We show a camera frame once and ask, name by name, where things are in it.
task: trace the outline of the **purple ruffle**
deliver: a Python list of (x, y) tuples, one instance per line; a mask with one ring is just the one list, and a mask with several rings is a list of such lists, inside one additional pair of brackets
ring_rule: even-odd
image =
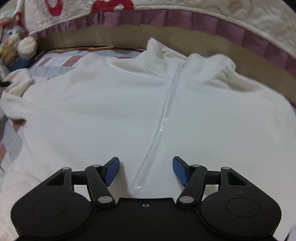
[(266, 58), (274, 65), (285, 69), (292, 76), (296, 77), (296, 60), (269, 41), (236, 24), (217, 17), (191, 11), (156, 9), (96, 12), (65, 23), (59, 23), (43, 31), (34, 33), (32, 36), (40, 39), (53, 33), (76, 30), (90, 25), (112, 27), (124, 24), (174, 26), (218, 35)]

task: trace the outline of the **white jacket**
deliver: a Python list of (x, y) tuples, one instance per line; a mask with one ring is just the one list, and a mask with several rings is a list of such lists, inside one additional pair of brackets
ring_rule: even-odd
[(22, 195), (62, 167), (84, 170), (114, 156), (121, 161), (109, 188), (115, 198), (176, 200), (182, 188), (172, 159), (180, 156), (208, 170), (229, 166), (275, 199), (278, 240), (296, 223), (295, 115), (283, 96), (236, 73), (228, 57), (186, 57), (150, 39), (134, 59), (88, 54), (28, 89), (27, 70), (8, 79), (1, 108), (27, 123), (2, 187), (2, 240), (16, 237), (10, 210)]

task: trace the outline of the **beige headboard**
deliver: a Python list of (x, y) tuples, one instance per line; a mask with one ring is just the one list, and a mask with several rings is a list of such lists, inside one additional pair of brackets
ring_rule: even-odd
[(236, 70), (249, 78), (277, 90), (296, 105), (296, 79), (267, 59), (235, 45), (220, 36), (179, 27), (122, 25), (118, 27), (90, 26), (74, 31), (54, 33), (40, 40), (43, 50), (77, 46), (122, 46), (145, 48), (149, 38), (189, 55), (211, 56), (222, 53), (236, 64)]

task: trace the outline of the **screw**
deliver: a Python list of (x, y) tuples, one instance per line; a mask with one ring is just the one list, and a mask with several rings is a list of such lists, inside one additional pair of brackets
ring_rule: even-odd
[(106, 204), (106, 203), (111, 203), (113, 201), (113, 198), (110, 196), (101, 196), (98, 198), (98, 201), (100, 203)]
[(182, 203), (192, 203), (194, 201), (194, 198), (191, 196), (182, 196), (179, 198), (179, 201)]

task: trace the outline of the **stuffed toy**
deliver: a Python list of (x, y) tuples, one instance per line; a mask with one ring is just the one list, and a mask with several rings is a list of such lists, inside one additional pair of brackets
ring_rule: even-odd
[(16, 69), (27, 68), (37, 51), (36, 40), (12, 18), (0, 19), (0, 87), (6, 75)]

